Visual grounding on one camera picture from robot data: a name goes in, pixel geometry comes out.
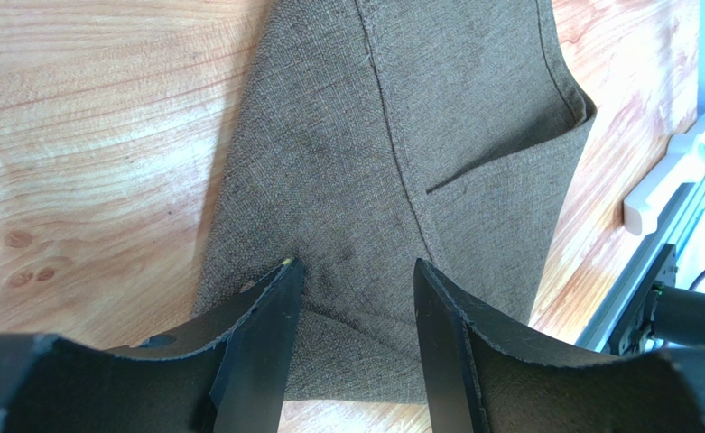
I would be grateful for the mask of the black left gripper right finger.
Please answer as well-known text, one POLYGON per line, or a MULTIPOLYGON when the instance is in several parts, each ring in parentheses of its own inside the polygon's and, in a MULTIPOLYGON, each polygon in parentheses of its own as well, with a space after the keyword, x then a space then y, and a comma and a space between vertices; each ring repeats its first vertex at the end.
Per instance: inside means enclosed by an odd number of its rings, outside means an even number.
POLYGON ((569 345, 413 271, 436 432, 705 432, 705 347, 613 356, 569 345))

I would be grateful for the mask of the brown cloth napkin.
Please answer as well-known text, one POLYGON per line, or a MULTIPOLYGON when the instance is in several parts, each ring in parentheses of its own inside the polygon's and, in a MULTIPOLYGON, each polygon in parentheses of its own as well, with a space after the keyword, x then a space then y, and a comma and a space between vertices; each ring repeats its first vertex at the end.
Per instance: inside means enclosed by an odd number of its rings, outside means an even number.
POLYGON ((276 1, 194 311, 305 267, 288 401, 426 401, 418 259, 527 323, 597 109, 548 1, 276 1))

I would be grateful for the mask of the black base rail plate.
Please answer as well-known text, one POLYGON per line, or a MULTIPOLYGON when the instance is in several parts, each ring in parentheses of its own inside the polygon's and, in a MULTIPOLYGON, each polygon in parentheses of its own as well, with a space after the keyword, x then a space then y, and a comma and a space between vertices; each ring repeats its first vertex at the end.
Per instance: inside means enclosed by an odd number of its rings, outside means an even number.
POLYGON ((705 179, 685 183, 658 217, 657 229, 644 237, 576 346, 611 355, 644 352, 650 339, 654 304, 662 290, 673 289, 678 257, 705 211, 705 179))

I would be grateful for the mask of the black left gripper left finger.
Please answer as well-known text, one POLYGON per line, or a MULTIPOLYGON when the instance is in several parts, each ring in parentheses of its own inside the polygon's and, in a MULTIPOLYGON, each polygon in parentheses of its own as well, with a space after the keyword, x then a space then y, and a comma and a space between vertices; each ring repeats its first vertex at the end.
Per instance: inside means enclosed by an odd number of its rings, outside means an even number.
POLYGON ((0 432, 276 431, 303 280, 285 260, 135 347, 0 334, 0 432))

